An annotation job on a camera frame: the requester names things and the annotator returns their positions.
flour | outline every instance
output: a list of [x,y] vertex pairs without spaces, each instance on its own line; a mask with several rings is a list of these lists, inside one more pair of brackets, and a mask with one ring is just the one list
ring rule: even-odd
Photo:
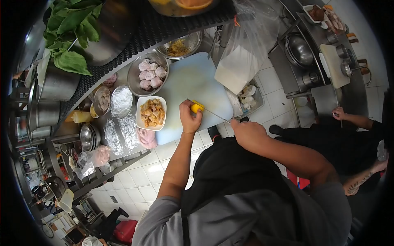
[[125,117],[133,104],[133,94],[125,86],[114,91],[111,97],[111,113],[116,118]]
[[119,135],[116,132],[115,124],[111,118],[107,120],[104,127],[104,137],[107,140],[108,146],[115,155],[122,155],[124,153],[123,146],[120,143]]
[[131,151],[139,145],[136,133],[136,115],[129,114],[123,119],[119,119],[119,125],[121,127],[122,135],[125,139],[126,147],[129,151]]

metal ladle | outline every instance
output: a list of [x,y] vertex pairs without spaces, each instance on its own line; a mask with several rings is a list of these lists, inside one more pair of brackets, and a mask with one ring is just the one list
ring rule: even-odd
[[361,68],[366,68],[370,72],[370,80],[367,83],[367,85],[370,85],[371,80],[372,80],[372,73],[371,73],[371,70],[368,67],[361,66],[361,67],[356,67],[356,68],[351,69],[350,66],[349,66],[349,63],[347,61],[345,61],[345,60],[343,60],[342,64],[341,64],[341,71],[342,71],[342,73],[344,75],[346,75],[347,77],[349,77],[349,78],[351,78],[353,76],[352,71],[354,71],[356,69],[361,69]]

forearm tattoo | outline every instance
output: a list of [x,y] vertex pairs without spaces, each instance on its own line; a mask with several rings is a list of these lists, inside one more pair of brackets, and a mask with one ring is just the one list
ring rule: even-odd
[[348,195],[353,195],[357,190],[360,185],[362,185],[369,177],[374,174],[373,172],[370,172],[368,175],[366,175],[361,181],[357,181],[354,184],[352,184],[349,189],[346,191]]

cutting board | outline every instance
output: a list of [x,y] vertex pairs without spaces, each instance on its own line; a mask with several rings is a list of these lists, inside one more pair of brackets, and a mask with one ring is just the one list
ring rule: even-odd
[[[233,115],[232,106],[224,87],[215,79],[216,67],[208,53],[193,54],[170,65],[163,87],[155,94],[167,102],[167,116],[163,129],[156,132],[157,144],[177,140],[182,133],[179,104],[186,98],[196,100],[226,120]],[[200,130],[222,123],[223,120],[204,111]]]
[[320,50],[324,56],[328,70],[331,75],[331,83],[335,89],[341,88],[350,83],[350,78],[341,71],[343,59],[336,52],[334,45],[321,44]]

red container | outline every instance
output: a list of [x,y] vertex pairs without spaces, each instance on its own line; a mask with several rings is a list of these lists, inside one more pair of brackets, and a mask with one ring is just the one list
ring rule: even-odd
[[121,242],[131,243],[136,225],[136,220],[121,221],[113,231],[113,235]]

